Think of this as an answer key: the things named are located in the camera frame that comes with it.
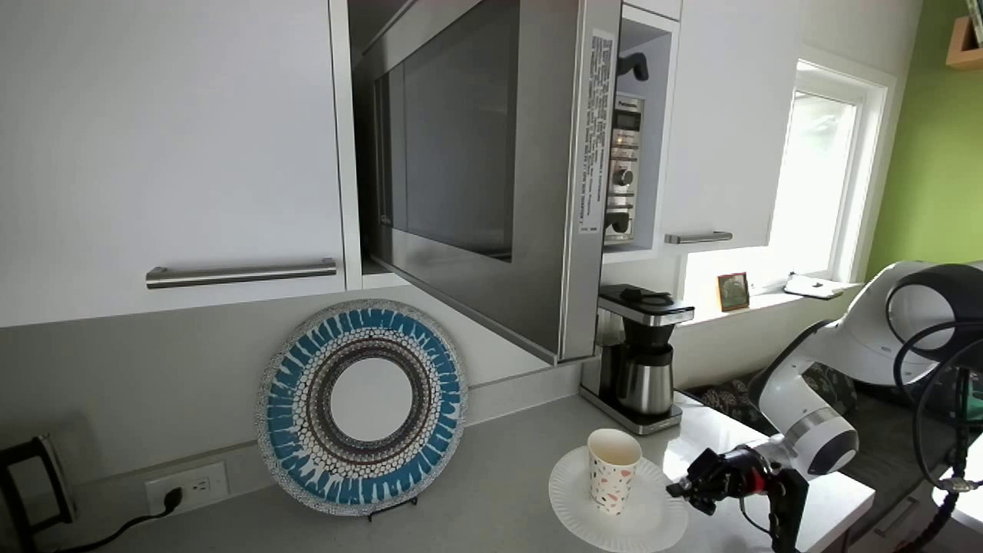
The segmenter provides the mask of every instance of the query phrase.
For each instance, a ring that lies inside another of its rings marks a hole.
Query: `countertop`
[[[691,402],[684,402],[684,408],[691,408],[691,416],[701,416],[701,420],[710,420],[710,432],[701,431],[701,439],[710,439],[715,444],[727,444],[734,439],[763,439],[758,432],[715,416],[711,408]],[[492,425],[468,426],[448,470],[429,489],[423,489],[419,505],[379,514],[371,522],[321,516],[273,484],[217,508],[136,529],[106,551],[587,553],[594,546],[566,532],[552,516],[548,482],[552,465],[566,452],[583,444],[587,432],[597,426],[610,426],[610,420],[577,396]],[[679,472],[689,465],[689,452],[674,449],[674,441],[679,444],[679,426],[641,439],[646,458],[665,467],[670,477],[674,470]],[[806,508],[806,526],[797,532],[797,546],[822,551],[836,542],[836,534],[861,520],[869,500],[873,491],[840,472],[813,479],[810,500]],[[753,499],[745,500],[745,509],[749,516],[766,520],[768,500]],[[691,509],[689,532],[675,551],[710,553],[768,544],[768,534],[744,522],[737,500],[725,500],[715,516]]]

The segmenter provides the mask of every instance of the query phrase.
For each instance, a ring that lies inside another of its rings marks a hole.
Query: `stainless steel microwave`
[[[364,52],[364,246],[524,350],[594,354],[619,0],[416,0]]]

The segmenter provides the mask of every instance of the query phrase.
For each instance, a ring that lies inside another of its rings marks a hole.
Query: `window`
[[[880,181],[890,77],[797,60],[770,215],[758,248],[693,253],[684,299],[715,303],[715,275],[745,269],[753,293],[777,293],[790,273],[861,278]]]

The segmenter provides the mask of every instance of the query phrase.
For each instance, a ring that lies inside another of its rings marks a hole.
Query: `gray countertop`
[[[423,489],[416,508],[396,508],[369,520],[321,516],[306,509],[281,489],[265,489],[210,509],[162,520],[157,526],[136,529],[120,537],[114,553],[197,553],[197,551],[237,551],[237,553],[321,553],[321,551],[355,551],[355,553],[389,553],[389,551],[423,551],[423,553],[545,553],[545,551],[594,551],[561,529],[550,509],[548,482],[552,465],[583,444],[587,432],[610,426],[583,400],[561,400],[545,408],[511,416],[492,425],[471,426],[461,437],[458,454],[448,470]],[[646,458],[660,465],[665,441],[679,437],[679,426],[646,437]],[[719,509],[715,520],[691,514],[689,534],[679,551],[734,551],[734,537],[719,532],[721,526],[739,526],[745,537],[768,544],[734,514]]]

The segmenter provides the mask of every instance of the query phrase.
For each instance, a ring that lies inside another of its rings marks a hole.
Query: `electrical socket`
[[[203,465],[192,470],[169,472],[161,479],[146,479],[146,508],[149,514],[162,514],[162,494],[180,489],[180,505],[175,514],[191,514],[227,499],[224,465]]]

